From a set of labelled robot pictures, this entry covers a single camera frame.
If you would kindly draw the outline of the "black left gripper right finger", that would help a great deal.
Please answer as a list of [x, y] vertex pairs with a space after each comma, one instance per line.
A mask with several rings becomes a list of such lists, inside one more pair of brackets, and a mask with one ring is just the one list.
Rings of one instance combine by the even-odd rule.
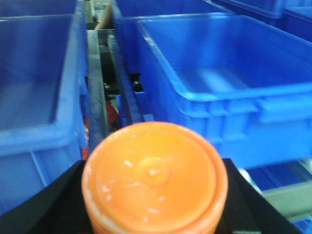
[[229, 188], [217, 234], [302, 233], [247, 182], [231, 159], [223, 162]]

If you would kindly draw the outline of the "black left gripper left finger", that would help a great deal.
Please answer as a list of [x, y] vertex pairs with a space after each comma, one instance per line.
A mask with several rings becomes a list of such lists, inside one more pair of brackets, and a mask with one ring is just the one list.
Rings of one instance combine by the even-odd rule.
[[70, 167], [48, 187], [1, 215], [2, 234], [91, 234], [82, 196], [85, 161]]

